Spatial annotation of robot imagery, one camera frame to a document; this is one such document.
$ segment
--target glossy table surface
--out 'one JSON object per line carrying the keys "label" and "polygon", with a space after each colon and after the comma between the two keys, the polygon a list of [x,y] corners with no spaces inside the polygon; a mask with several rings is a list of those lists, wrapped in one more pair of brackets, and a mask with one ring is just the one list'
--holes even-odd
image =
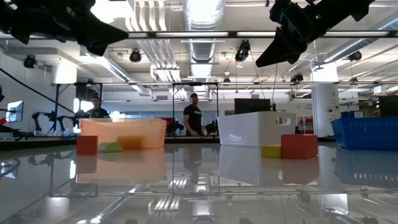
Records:
{"label": "glossy table surface", "polygon": [[0,223],[398,223],[398,152],[306,160],[219,144],[0,155]]}

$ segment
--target yellow block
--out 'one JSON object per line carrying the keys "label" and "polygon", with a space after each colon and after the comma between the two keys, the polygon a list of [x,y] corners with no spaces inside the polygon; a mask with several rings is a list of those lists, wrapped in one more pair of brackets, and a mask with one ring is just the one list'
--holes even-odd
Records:
{"label": "yellow block", "polygon": [[280,145],[262,146],[261,157],[263,158],[280,158]]}

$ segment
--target white container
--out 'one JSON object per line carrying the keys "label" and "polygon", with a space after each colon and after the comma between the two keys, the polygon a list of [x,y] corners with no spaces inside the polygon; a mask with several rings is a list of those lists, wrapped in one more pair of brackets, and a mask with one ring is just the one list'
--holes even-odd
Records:
{"label": "white container", "polygon": [[261,147],[280,144],[281,135],[295,134],[295,124],[296,114],[273,111],[218,118],[218,130],[223,146]]}

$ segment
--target orange translucent bin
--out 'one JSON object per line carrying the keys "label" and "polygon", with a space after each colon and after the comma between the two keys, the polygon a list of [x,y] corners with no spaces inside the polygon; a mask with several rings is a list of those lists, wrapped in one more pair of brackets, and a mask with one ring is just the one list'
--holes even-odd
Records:
{"label": "orange translucent bin", "polygon": [[98,144],[117,142],[123,149],[164,146],[167,122],[159,118],[81,119],[82,136],[98,136]]}

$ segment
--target black t-shirt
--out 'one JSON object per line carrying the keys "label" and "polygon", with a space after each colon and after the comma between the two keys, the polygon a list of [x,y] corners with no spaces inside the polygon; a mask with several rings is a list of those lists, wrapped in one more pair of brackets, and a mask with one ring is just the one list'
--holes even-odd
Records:
{"label": "black t-shirt", "polygon": [[105,109],[98,108],[98,109],[91,109],[88,110],[86,113],[90,114],[91,118],[108,118],[109,114]]}
{"label": "black t-shirt", "polygon": [[189,105],[184,109],[184,115],[189,115],[188,124],[192,130],[201,133],[201,110],[197,106]]}

